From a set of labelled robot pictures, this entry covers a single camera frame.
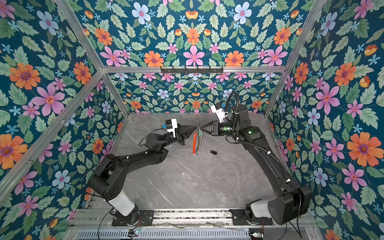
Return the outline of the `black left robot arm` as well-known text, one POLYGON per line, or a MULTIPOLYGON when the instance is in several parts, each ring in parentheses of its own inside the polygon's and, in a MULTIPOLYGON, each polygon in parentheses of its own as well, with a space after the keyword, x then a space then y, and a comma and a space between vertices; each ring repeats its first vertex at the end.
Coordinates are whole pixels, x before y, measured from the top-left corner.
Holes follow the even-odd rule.
POLYGON ((127 175, 141 168, 162 163, 169 153, 166 146, 174 143, 184 145, 185 140, 197 128, 197 125, 177 124, 176 128, 166 129, 164 134, 152 131, 145 137, 146 149, 142 152, 125 156, 105 156, 88 180, 88 186, 112 206, 117 214, 123 217, 132 215, 138 208, 124 190, 127 175))

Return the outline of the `metal keyring holder red handle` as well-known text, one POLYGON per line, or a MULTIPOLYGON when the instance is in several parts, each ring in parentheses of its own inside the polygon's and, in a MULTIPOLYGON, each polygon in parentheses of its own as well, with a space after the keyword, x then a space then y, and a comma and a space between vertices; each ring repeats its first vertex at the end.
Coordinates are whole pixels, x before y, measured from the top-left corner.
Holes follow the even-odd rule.
POLYGON ((197 156, 201 150, 203 141, 203 131, 197 128, 193 138, 193 154, 197 156))

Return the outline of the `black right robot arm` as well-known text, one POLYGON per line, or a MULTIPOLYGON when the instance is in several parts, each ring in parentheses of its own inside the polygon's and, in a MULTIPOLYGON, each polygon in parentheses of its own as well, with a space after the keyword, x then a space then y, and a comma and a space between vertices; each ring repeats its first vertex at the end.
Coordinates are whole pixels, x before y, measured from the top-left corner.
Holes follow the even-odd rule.
POLYGON ((227 97, 225 105, 210 106, 218 119, 200 130, 211 136, 225 136, 233 139, 233 145, 242 145, 254 157, 269 180, 275 194, 272 200, 256 200, 246 205, 245 217, 249 223, 261 218, 271 218, 278 225, 297 220, 308 212, 313 196, 311 188, 301 184, 283 166, 274 153, 262 130, 251 124, 249 111, 240 103, 239 93, 227 97))

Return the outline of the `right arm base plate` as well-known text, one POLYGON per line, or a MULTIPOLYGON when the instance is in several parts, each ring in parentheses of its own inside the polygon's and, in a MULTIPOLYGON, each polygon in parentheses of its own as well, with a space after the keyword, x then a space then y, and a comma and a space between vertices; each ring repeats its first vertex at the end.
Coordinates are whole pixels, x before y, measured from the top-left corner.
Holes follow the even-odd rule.
POLYGON ((272 226, 271 218, 256 217, 249 209, 230 209, 234 226, 272 226))

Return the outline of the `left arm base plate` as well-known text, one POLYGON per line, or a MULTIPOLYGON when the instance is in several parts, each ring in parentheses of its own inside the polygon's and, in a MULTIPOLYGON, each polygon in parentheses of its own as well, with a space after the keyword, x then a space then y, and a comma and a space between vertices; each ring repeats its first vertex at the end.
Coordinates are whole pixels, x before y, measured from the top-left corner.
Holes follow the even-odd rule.
POLYGON ((115 211, 112 213, 113 227, 136 227, 136 226, 151 226, 154 220, 155 211, 153 210, 133 210, 127 216, 115 211))

